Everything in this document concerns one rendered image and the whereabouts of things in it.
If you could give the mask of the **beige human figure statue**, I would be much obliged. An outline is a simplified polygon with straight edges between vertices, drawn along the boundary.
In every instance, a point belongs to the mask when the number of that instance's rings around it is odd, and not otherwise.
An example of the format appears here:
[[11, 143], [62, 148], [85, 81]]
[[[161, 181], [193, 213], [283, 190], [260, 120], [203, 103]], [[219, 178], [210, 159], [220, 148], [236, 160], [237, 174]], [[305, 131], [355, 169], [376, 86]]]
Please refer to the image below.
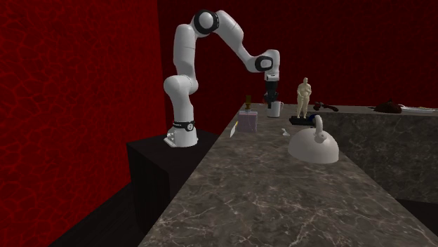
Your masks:
[[292, 116], [289, 120], [292, 124], [306, 125], [307, 122], [307, 108], [310, 101], [310, 95], [312, 94], [312, 87], [308, 83], [308, 78], [305, 77], [303, 82], [298, 85], [297, 88], [297, 107], [296, 115]]

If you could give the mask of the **white mug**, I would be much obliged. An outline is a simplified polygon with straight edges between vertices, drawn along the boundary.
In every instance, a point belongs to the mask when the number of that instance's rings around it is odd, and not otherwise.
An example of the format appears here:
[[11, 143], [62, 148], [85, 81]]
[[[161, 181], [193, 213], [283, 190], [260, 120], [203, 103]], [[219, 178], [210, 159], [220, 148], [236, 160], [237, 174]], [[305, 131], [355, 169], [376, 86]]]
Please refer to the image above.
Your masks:
[[280, 117], [281, 111], [284, 107], [284, 103], [281, 101], [271, 102], [270, 107], [267, 108], [267, 117], [278, 118]]

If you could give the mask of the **white dome kettle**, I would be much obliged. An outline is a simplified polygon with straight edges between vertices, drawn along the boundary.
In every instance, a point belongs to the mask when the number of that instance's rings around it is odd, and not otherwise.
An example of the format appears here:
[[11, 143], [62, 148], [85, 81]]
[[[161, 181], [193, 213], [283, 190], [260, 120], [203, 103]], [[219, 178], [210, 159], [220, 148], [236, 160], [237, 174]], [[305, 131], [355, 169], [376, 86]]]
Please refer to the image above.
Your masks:
[[339, 160], [339, 147], [332, 135], [324, 130], [323, 120], [315, 115], [314, 127], [298, 131], [288, 144], [288, 152], [300, 161], [317, 164], [335, 163]]

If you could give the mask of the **black robot stand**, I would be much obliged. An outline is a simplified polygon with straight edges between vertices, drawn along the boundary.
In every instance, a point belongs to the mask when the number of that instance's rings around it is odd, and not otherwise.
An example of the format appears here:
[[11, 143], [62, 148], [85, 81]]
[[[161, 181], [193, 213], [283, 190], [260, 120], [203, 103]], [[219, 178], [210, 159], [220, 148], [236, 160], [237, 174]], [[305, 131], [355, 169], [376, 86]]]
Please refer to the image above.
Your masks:
[[218, 135], [197, 131], [192, 147], [170, 147], [158, 135], [126, 144], [139, 228], [148, 233], [174, 196], [185, 184]]

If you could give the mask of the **dark red tool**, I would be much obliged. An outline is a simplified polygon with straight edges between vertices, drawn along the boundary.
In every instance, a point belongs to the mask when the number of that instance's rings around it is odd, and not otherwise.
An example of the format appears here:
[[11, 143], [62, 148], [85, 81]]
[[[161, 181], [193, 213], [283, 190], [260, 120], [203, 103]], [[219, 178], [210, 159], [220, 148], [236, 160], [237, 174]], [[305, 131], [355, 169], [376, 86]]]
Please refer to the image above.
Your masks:
[[313, 106], [313, 109], [314, 109], [315, 111], [319, 111], [321, 108], [324, 108], [324, 109], [331, 109], [331, 110], [333, 110], [334, 112], [338, 112], [338, 111], [339, 111], [339, 109], [338, 109], [337, 107], [335, 107], [335, 106], [327, 105], [327, 104], [324, 104], [324, 103], [322, 103], [322, 102], [315, 102], [315, 104], [314, 104], [314, 106]]

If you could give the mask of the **dark brown lump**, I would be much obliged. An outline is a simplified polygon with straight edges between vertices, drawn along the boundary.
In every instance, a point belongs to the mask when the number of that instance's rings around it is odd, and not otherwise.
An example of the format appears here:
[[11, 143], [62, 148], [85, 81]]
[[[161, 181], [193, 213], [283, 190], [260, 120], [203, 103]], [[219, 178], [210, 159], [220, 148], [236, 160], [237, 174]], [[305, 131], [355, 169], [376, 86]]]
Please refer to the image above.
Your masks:
[[397, 103], [394, 103], [392, 99], [389, 99], [387, 102], [380, 103], [373, 109], [373, 111], [380, 113], [391, 113], [391, 114], [402, 113], [401, 107]]

